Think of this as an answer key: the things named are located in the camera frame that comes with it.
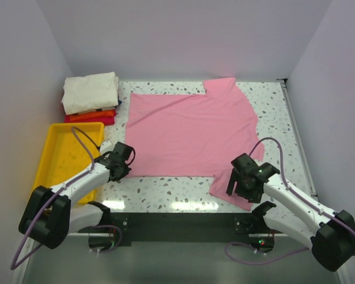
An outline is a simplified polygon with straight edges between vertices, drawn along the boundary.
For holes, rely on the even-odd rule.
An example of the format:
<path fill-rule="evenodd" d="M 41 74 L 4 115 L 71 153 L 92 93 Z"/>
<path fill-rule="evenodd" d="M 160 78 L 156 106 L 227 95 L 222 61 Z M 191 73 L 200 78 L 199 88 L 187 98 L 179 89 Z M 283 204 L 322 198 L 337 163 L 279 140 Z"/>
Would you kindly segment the pink t shirt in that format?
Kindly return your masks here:
<path fill-rule="evenodd" d="M 206 80 L 205 93 L 130 96 L 125 143 L 135 149 L 130 176 L 212 177 L 209 193 L 250 210 L 226 194 L 231 161 L 249 153 L 263 160 L 258 116 L 234 78 Z"/>

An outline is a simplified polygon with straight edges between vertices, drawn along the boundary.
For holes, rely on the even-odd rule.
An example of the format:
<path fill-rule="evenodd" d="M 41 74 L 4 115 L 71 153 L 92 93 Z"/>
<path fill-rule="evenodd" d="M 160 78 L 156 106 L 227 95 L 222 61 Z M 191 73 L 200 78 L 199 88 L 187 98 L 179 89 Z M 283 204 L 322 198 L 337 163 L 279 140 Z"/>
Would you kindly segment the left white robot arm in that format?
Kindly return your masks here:
<path fill-rule="evenodd" d="M 135 149 L 124 143 L 109 144 L 93 163 L 70 179 L 50 188 L 36 187 L 28 201 L 18 230 L 49 249 L 55 249 L 68 234 L 85 228 L 106 231 L 111 223 L 107 206 L 90 201 L 77 207 L 87 193 L 116 182 L 131 171 Z"/>

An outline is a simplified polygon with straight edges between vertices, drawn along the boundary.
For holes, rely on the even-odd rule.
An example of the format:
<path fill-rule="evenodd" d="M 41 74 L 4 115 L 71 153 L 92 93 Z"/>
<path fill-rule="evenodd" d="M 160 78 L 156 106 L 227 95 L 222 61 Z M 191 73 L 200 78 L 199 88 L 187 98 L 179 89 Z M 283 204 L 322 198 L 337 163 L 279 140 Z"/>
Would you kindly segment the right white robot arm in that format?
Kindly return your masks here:
<path fill-rule="evenodd" d="M 355 256 L 355 220 L 349 212 L 337 212 L 319 203 L 288 182 L 276 167 L 258 165 L 248 154 L 231 164 L 226 194 L 255 204 L 251 213 L 235 222 L 237 231 L 256 234 L 270 229 L 284 233 L 308 248 L 331 272 Z"/>

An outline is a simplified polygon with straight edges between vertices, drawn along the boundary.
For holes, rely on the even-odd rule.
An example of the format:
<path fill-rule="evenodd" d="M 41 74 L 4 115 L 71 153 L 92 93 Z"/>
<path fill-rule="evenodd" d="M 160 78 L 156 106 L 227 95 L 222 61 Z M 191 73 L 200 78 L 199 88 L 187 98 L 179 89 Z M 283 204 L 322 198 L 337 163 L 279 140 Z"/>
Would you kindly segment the folded red t shirt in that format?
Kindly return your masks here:
<path fill-rule="evenodd" d="M 64 118 L 64 123 L 101 122 L 105 126 L 107 126 L 107 125 L 113 125 L 115 123 L 115 116 L 113 116 L 113 117 L 102 117 L 102 118 L 91 118 L 91 119 L 88 119 L 88 120 L 78 120 L 78 121 L 66 121 L 65 118 Z"/>

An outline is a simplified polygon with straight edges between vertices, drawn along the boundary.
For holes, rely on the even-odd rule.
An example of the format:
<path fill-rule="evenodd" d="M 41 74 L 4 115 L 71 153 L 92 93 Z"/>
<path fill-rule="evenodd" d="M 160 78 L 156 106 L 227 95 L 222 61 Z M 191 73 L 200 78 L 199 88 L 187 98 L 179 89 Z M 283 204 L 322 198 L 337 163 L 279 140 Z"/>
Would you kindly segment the folded orange t shirt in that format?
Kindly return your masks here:
<path fill-rule="evenodd" d="M 92 111 L 83 114 L 66 115 L 66 121 L 88 120 L 91 118 L 113 117 L 116 115 L 116 110 L 110 109 L 106 111 Z"/>

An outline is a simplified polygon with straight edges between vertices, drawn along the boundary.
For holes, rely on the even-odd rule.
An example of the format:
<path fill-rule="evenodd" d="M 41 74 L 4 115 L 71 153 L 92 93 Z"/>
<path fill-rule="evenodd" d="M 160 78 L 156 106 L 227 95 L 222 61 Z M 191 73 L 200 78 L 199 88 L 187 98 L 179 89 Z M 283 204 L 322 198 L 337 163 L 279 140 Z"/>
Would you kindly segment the yellow plastic tray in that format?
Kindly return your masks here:
<path fill-rule="evenodd" d="M 91 162 L 88 153 L 72 133 L 78 127 L 88 136 L 77 132 L 78 137 L 91 152 L 99 156 L 96 146 L 104 140 L 104 125 L 101 122 L 59 123 L 49 127 L 33 187 L 50 188 L 83 171 Z"/>

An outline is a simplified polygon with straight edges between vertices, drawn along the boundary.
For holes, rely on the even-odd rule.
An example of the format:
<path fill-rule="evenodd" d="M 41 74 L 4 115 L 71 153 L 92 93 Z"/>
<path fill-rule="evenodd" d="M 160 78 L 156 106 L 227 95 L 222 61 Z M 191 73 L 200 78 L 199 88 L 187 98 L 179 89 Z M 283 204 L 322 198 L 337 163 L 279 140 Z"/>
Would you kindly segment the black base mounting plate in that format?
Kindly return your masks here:
<path fill-rule="evenodd" d="M 112 213 L 113 228 L 85 228 L 89 245 L 109 248 L 117 241 L 122 246 L 133 242 L 245 243 L 268 253 L 275 246 L 275 230 L 252 213 Z"/>

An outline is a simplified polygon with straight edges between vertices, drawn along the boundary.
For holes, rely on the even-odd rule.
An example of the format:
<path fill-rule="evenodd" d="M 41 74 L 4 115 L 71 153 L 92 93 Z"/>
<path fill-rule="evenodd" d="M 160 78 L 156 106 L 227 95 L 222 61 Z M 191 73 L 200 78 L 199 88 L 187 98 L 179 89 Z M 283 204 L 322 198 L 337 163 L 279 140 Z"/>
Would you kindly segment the folded cream t shirt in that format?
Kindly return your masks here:
<path fill-rule="evenodd" d="M 118 83 L 115 72 L 66 78 L 62 97 L 65 114 L 116 107 L 119 105 Z"/>

